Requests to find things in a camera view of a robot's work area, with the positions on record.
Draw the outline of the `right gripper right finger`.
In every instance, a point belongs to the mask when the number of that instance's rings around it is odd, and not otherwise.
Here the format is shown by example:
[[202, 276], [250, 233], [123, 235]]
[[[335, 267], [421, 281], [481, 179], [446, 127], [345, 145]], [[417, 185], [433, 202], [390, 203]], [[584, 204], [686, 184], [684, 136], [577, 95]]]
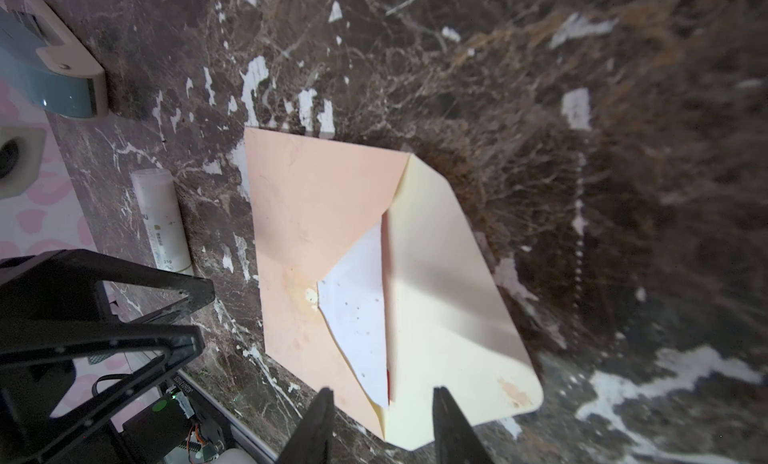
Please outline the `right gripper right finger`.
[[446, 387], [434, 388], [432, 417], [438, 464], [493, 463]]

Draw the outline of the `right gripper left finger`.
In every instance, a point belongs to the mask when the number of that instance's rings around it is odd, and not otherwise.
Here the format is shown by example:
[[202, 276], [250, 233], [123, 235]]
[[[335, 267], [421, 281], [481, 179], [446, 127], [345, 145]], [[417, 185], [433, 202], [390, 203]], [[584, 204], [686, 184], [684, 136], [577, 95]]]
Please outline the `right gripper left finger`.
[[324, 387], [312, 400], [276, 463], [330, 463], [334, 420], [334, 393], [330, 388]]

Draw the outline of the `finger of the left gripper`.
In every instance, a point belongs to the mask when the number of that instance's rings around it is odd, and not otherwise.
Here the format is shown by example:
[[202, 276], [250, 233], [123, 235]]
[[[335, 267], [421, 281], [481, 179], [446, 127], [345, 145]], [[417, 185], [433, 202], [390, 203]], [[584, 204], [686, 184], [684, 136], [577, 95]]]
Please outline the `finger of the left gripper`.
[[213, 282], [86, 249], [1, 260], [1, 317], [172, 324], [212, 303]]
[[189, 325], [1, 325], [1, 460], [54, 463], [199, 356]]

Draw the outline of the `beige envelope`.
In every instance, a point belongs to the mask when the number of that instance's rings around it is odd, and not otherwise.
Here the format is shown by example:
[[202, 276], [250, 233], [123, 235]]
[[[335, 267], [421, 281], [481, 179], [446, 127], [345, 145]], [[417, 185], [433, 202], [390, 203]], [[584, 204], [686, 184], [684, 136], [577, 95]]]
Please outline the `beige envelope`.
[[412, 153], [244, 134], [267, 354], [373, 435], [433, 441], [444, 387], [468, 421], [543, 389], [459, 201]]

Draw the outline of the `white glue stick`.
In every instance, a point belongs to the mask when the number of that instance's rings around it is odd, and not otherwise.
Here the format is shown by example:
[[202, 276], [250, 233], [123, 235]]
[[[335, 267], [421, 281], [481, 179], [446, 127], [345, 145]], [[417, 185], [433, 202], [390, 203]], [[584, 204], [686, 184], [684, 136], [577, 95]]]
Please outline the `white glue stick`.
[[193, 275], [172, 174], [153, 168], [136, 170], [130, 176], [156, 267]]

